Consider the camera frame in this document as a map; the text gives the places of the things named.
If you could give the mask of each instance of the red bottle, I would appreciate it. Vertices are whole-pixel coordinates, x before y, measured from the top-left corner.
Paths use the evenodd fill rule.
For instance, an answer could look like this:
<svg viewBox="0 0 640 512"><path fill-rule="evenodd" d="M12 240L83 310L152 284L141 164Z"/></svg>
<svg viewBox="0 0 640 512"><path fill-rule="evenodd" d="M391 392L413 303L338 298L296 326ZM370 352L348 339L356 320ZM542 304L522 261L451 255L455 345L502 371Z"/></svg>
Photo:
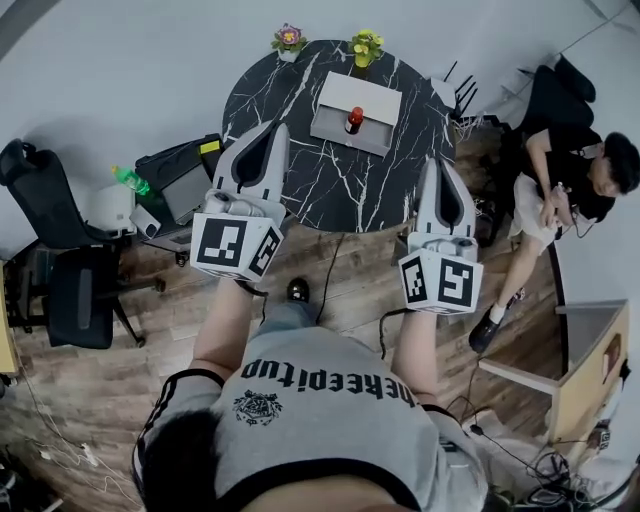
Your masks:
<svg viewBox="0 0 640 512"><path fill-rule="evenodd" d="M355 135L360 130L360 126L362 125L362 121L364 120L364 112L360 107L356 107L351 111L349 117L347 118L347 122L344 125L344 129L347 130L347 133L351 135Z"/></svg>

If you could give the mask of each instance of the white sock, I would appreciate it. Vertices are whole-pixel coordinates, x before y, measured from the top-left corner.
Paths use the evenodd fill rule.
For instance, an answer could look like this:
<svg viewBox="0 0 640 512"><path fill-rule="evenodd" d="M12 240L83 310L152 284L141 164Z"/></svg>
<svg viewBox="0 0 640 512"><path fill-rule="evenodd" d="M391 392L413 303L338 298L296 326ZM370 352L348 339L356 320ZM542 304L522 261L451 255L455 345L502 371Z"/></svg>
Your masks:
<svg viewBox="0 0 640 512"><path fill-rule="evenodd" d="M498 304L494 304L489 312L489 320L494 324L499 324L502 321L506 310L507 308L501 308Z"/></svg>

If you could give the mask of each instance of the pink flower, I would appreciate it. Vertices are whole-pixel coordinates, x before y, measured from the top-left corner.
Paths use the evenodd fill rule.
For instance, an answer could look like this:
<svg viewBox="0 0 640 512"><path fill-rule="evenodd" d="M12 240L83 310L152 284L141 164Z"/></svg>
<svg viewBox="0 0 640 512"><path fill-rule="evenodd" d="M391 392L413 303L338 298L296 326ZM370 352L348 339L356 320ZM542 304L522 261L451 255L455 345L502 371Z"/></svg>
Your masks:
<svg viewBox="0 0 640 512"><path fill-rule="evenodd" d="M300 35L300 29L292 27L288 23L285 23L284 27L282 27L278 31L278 37L280 38L280 41L282 41L282 43L286 45L296 44L298 41L300 41Z"/></svg>

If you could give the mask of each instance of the green bottle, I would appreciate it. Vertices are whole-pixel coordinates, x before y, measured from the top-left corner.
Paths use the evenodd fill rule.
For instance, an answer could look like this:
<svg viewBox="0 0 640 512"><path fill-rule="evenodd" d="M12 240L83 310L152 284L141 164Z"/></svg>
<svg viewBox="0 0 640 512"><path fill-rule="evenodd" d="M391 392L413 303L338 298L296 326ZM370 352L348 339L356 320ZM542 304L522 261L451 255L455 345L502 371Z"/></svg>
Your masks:
<svg viewBox="0 0 640 512"><path fill-rule="evenodd" d="M123 169L121 167L118 167L117 165L114 165L111 167L111 172L120 183L132 190L135 190L136 194L146 196L151 189L151 187L149 186L149 182L138 176L131 169Z"/></svg>

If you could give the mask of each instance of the flower pot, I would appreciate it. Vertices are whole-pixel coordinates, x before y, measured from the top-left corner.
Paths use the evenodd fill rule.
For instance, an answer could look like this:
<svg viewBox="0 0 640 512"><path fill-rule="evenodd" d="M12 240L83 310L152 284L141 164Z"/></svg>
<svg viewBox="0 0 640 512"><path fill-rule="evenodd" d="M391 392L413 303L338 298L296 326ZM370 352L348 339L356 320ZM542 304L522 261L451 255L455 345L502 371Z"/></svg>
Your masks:
<svg viewBox="0 0 640 512"><path fill-rule="evenodd" d="M283 60L285 62L295 62L298 58L298 55L300 55L299 51L292 52L290 50L278 50L278 56L280 57L280 60Z"/></svg>
<svg viewBox="0 0 640 512"><path fill-rule="evenodd" d="M371 64L371 59L369 59L368 55L360 55L356 53L356 66L359 68L368 68L369 64Z"/></svg>

